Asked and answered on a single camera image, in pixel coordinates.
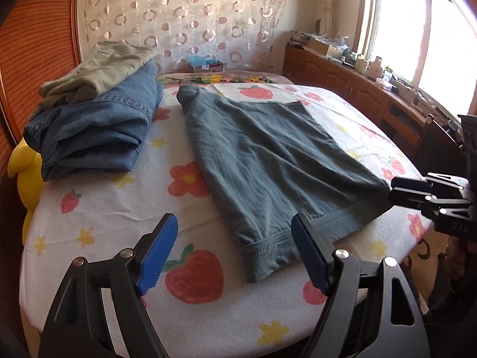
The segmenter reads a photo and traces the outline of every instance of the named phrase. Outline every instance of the bed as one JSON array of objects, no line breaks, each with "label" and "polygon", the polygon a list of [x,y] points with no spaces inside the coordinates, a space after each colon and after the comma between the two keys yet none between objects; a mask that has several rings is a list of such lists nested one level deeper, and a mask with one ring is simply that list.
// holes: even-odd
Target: bed
[{"label": "bed", "polygon": [[[130,173],[87,172],[45,184],[21,263],[20,304],[42,331],[56,289],[76,256],[114,256],[174,213],[179,236],[156,288],[144,297],[171,357],[259,357],[311,335],[326,298],[302,263],[245,282],[235,237],[212,202],[185,131],[178,86],[203,85],[236,101],[300,101],[340,147],[380,178],[421,175],[394,143],[328,90],[295,86],[273,74],[171,74],[164,98]],[[365,260],[403,260],[431,222],[394,207],[335,246]],[[116,352],[127,357],[111,295],[103,290]]]}]

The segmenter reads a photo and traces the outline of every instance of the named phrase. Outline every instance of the metal screw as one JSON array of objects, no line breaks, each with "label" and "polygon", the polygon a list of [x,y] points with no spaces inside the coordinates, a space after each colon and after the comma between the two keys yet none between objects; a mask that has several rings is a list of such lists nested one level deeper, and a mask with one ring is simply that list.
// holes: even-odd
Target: metal screw
[{"label": "metal screw", "polygon": [[132,249],[123,249],[123,250],[121,250],[121,253],[119,253],[119,255],[120,255],[122,258],[132,257],[133,254],[134,254],[134,252],[133,252]]},{"label": "metal screw", "polygon": [[348,253],[347,250],[344,250],[344,249],[338,249],[336,252],[336,257],[339,257],[339,258],[348,258],[350,256],[350,253]]},{"label": "metal screw", "polygon": [[397,261],[393,257],[386,257],[385,264],[393,268],[397,265]]},{"label": "metal screw", "polygon": [[84,258],[83,257],[76,257],[73,262],[73,266],[81,266],[84,264]]}]

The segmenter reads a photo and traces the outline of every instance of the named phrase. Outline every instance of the folded blue jeans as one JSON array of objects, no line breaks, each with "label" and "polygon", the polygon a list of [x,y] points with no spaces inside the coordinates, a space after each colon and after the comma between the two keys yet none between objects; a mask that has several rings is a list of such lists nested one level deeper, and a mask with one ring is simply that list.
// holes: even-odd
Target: folded blue jeans
[{"label": "folded blue jeans", "polygon": [[50,108],[34,117],[23,137],[41,154],[43,180],[87,169],[132,170],[162,96],[151,59],[91,101]]}]

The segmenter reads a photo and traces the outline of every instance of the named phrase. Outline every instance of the yellow star print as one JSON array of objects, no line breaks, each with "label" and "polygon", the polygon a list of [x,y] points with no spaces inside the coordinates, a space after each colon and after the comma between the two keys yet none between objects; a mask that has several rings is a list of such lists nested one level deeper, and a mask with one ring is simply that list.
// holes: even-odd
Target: yellow star print
[{"label": "yellow star print", "polygon": [[116,188],[120,190],[126,184],[134,184],[136,182],[136,179],[134,179],[129,172],[126,172],[124,174],[120,174],[119,176],[116,176],[114,178],[114,182],[116,183]]},{"label": "yellow star print", "polygon": [[273,343],[274,345],[281,345],[283,337],[290,332],[290,328],[281,325],[279,320],[274,320],[271,325],[259,325],[262,336],[258,338],[257,345],[265,346]]},{"label": "yellow star print", "polygon": [[345,132],[345,133],[348,132],[348,129],[346,129],[343,125],[336,125],[336,128],[341,130],[342,132]]},{"label": "yellow star print", "polygon": [[355,151],[348,151],[347,154],[350,155],[353,159],[356,159],[356,160],[361,159],[361,156],[357,154]]},{"label": "yellow star print", "polygon": [[43,251],[46,249],[44,235],[42,235],[41,237],[36,237],[34,248],[36,249],[36,255],[41,256],[41,253],[43,253]]},{"label": "yellow star print", "polygon": [[371,243],[371,249],[373,249],[378,258],[383,258],[386,255],[386,245],[381,240]]},{"label": "yellow star print", "polygon": [[157,149],[161,149],[163,146],[165,146],[167,144],[166,140],[164,137],[161,137],[161,138],[153,138],[151,139],[151,144],[149,144],[149,146],[151,148],[157,148]]},{"label": "yellow star print", "polygon": [[80,235],[76,240],[80,243],[82,249],[84,249],[86,245],[94,245],[96,243],[96,239],[91,235],[92,230],[92,228],[80,229]]}]

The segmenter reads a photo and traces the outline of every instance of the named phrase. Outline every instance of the person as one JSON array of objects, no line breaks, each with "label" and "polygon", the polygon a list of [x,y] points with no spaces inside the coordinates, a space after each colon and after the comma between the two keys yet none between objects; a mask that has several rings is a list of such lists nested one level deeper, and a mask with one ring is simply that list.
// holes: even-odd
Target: person
[{"label": "person", "polygon": [[[477,253],[477,243],[467,243]],[[465,251],[456,237],[449,236],[444,266],[448,277],[464,275]],[[423,316],[431,358],[477,356],[477,280],[461,291],[451,291]]]}]

